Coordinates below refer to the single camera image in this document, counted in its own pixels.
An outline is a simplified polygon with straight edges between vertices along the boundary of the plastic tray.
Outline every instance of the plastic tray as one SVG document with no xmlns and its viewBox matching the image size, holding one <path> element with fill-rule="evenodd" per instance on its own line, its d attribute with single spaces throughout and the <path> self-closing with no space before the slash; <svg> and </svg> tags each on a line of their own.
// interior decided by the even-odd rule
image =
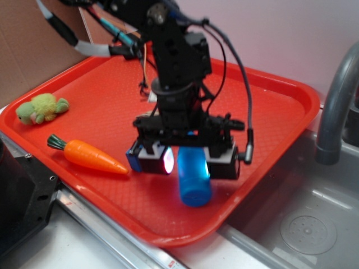
<svg viewBox="0 0 359 269">
<path fill-rule="evenodd" d="M 154 71 L 148 69 L 149 78 L 154 78 Z M 241 163 L 239 180 L 212 180 L 213 197 L 203 207 L 187 207 L 181 202 L 176 167 L 167 176 L 134 171 L 127 176 L 116 175 L 71 164 L 63 152 L 47 146 L 52 133 L 65 141 L 83 140 L 129 168 L 125 152 L 137 137 L 132 121 L 154 107 L 139 94 L 142 70 L 138 61 L 88 58 L 10 104 L 0 116 L 0 129 L 50 167 L 66 185 L 139 238 L 160 247 L 186 245 L 221 225 L 319 111 L 319 98 L 312 88 L 247 71 L 254 102 L 253 163 Z M 223 63 L 213 60 L 213 74 L 205 81 L 212 91 L 220 85 L 222 72 Z M 246 122 L 247 96 L 241 78 L 239 69 L 230 64 L 225 87 L 210 114 L 231 112 L 232 118 Z M 45 92 L 66 98 L 70 110 L 38 126 L 20 123 L 16 108 Z M 243 151 L 246 132 L 233 134 Z"/>
</svg>

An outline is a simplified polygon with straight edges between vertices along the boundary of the green plush toy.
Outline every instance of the green plush toy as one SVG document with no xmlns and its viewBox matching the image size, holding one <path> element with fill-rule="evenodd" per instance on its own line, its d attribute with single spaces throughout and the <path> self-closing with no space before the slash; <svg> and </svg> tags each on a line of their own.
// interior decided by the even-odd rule
<svg viewBox="0 0 359 269">
<path fill-rule="evenodd" d="M 52 94 L 40 94 L 32 98 L 31 102 L 23 103 L 16 109 L 16 114 L 23 124 L 41 124 L 56 118 L 58 113 L 68 111 L 70 107 L 67 100 L 56 97 Z"/>
</svg>

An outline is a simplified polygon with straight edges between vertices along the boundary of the blue cylinder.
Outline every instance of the blue cylinder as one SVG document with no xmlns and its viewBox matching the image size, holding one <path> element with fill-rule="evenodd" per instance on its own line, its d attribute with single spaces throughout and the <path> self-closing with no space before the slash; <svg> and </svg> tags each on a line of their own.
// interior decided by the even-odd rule
<svg viewBox="0 0 359 269">
<path fill-rule="evenodd" d="M 208 203 L 212 191 L 204 150 L 200 147 L 180 147 L 177 164 L 182 202 L 191 207 Z"/>
</svg>

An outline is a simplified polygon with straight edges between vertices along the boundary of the orange carrot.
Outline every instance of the orange carrot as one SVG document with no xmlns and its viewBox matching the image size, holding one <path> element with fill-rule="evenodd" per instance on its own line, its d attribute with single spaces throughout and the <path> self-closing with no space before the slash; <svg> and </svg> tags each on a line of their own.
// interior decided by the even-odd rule
<svg viewBox="0 0 359 269">
<path fill-rule="evenodd" d="M 71 140 L 66 143 L 52 134 L 47 140 L 47 145 L 53 149 L 63 150 L 65 158 L 72 163 L 100 171 L 128 173 L 127 168 L 116 159 L 83 141 Z"/>
</svg>

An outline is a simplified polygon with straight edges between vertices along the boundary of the stainless steel sink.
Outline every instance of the stainless steel sink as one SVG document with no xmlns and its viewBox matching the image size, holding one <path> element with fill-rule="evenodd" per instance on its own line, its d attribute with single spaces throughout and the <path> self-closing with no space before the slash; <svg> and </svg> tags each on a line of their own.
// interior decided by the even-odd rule
<svg viewBox="0 0 359 269">
<path fill-rule="evenodd" d="M 306 131 L 219 232 L 272 268 L 359 268 L 359 150 L 325 166 L 314 141 Z"/>
</svg>

